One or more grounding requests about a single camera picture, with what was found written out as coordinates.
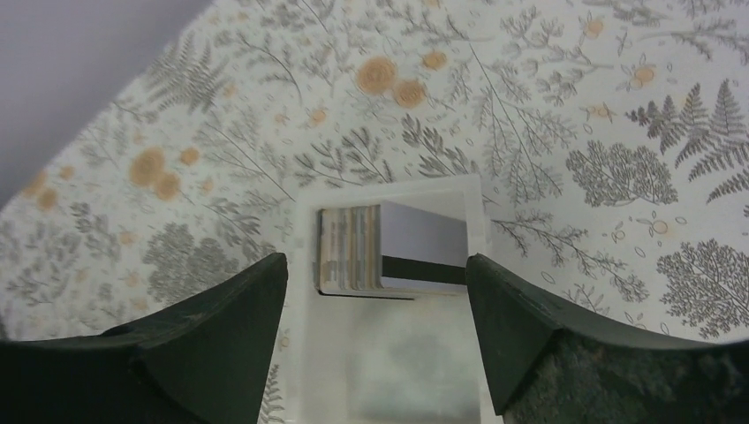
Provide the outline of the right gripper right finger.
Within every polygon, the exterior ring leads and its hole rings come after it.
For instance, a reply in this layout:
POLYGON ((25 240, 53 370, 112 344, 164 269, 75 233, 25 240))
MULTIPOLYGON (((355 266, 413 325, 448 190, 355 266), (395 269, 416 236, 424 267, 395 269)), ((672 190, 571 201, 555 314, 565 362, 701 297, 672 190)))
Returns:
POLYGON ((506 423, 745 423, 748 344, 596 314, 476 254, 465 277, 495 414, 506 423))

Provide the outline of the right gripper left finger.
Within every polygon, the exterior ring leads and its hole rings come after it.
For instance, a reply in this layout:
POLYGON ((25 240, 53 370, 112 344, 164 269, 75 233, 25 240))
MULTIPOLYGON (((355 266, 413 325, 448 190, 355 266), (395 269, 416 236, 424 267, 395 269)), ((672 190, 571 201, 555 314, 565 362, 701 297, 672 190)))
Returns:
POLYGON ((223 283, 95 336, 1 343, 4 423, 256 423, 288 281, 271 254, 223 283))

